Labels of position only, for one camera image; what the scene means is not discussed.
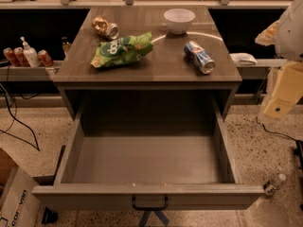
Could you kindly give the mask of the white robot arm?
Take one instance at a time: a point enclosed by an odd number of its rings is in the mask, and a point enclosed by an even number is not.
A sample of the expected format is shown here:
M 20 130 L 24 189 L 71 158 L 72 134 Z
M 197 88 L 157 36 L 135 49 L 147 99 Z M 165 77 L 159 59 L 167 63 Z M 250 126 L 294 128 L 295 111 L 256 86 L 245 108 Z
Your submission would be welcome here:
M 255 42 L 265 46 L 273 44 L 276 54 L 287 61 L 277 70 L 276 83 L 258 113 L 261 123 L 273 124 L 303 97 L 303 0 L 294 0 Z

